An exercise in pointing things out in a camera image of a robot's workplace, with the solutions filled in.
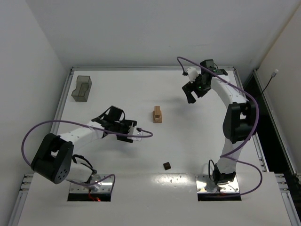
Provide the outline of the long light wood block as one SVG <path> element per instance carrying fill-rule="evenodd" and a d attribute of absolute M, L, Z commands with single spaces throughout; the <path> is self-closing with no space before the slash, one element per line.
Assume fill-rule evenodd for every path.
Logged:
<path fill-rule="evenodd" d="M 161 117 L 160 106 L 154 106 L 153 118 L 158 120 Z"/>

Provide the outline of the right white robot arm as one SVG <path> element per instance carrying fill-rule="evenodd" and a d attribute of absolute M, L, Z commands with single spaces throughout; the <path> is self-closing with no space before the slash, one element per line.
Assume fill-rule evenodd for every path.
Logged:
<path fill-rule="evenodd" d="M 247 99 L 242 89 L 232 84 L 229 74 L 216 67 L 212 59 L 199 64 L 200 72 L 194 67 L 183 69 L 189 78 L 183 87 L 190 104 L 213 90 L 227 108 L 222 124 L 225 143 L 218 162 L 214 165 L 211 179 L 216 185 L 232 182 L 236 176 L 236 165 L 243 146 L 255 133 L 259 120 L 259 107 L 254 98 Z"/>

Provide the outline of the clear plastic bin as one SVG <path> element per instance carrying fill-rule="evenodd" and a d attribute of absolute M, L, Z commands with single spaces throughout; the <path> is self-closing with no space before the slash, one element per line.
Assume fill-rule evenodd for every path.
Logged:
<path fill-rule="evenodd" d="M 87 102 L 91 87 L 91 77 L 79 75 L 76 79 L 76 88 L 71 93 L 71 96 L 76 102 Z"/>

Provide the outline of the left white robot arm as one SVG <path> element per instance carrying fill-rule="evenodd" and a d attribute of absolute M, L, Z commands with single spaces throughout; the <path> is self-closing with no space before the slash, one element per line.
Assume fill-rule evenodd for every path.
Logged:
<path fill-rule="evenodd" d="M 88 185 L 97 171 L 89 163 L 75 162 L 76 157 L 82 157 L 76 152 L 107 135 L 115 135 L 119 141 L 132 143 L 131 136 L 135 134 L 136 126 L 137 121 L 125 119 L 122 109 L 111 106 L 73 131 L 60 135 L 47 134 L 31 162 L 31 169 L 54 184 L 68 180 L 78 185 Z"/>

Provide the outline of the small dark wood cube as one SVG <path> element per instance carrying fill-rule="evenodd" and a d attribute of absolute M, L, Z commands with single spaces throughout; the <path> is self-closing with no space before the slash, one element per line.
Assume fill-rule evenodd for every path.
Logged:
<path fill-rule="evenodd" d="M 165 170 L 171 169 L 171 165 L 170 165 L 169 162 L 165 162 L 165 163 L 163 164 L 163 167 L 164 167 Z"/>

